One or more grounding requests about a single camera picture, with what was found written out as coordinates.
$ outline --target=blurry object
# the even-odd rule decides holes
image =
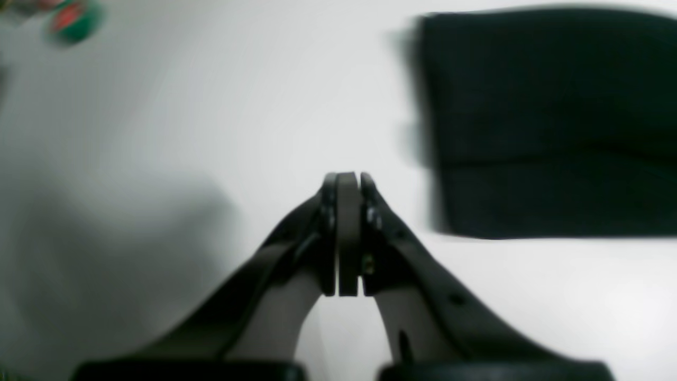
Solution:
[[[35,0],[0,0],[0,14],[15,24],[35,16],[39,10]]]
[[[677,234],[677,21],[432,14],[418,59],[453,233]]]
[[[95,1],[72,0],[57,10],[50,32],[67,43],[88,38],[101,24],[103,9]]]
[[[40,10],[50,11],[65,6],[71,0],[37,0],[37,6]]]

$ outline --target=folded fabric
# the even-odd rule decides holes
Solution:
[[[677,233],[675,20],[590,8],[433,14],[418,48],[454,233]]]

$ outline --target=white table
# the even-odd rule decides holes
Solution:
[[[174,274],[180,267],[157,270],[190,292],[172,305],[168,290],[155,289],[161,302],[144,306],[147,331],[170,327],[199,304],[316,192],[325,173],[365,171],[436,259],[530,338],[572,357],[602,359],[619,381],[677,378],[677,242],[482,241],[440,235],[430,223],[434,179],[403,59],[413,17],[536,3],[104,3],[103,29],[70,49],[46,44],[44,20],[0,28],[0,52],[14,70],[0,108],[0,157],[15,166],[37,160],[67,179],[139,163],[215,179],[234,205],[230,226],[238,232],[207,251],[210,258],[176,254],[210,264],[198,285],[191,285],[192,274]],[[672,1],[641,3],[677,13]],[[12,255],[0,252],[4,274],[14,271]],[[139,289],[152,283],[129,281]],[[0,294],[0,363],[62,379],[81,355],[59,351],[64,337],[30,336],[20,316],[6,313],[11,297]],[[137,316],[132,302],[121,306],[120,314]],[[45,314],[49,308],[64,307],[50,304]],[[321,299],[301,336],[297,357],[313,380],[373,380],[390,361],[376,305],[367,298]],[[121,338],[119,348],[130,340]],[[45,358],[44,348],[53,356]]]

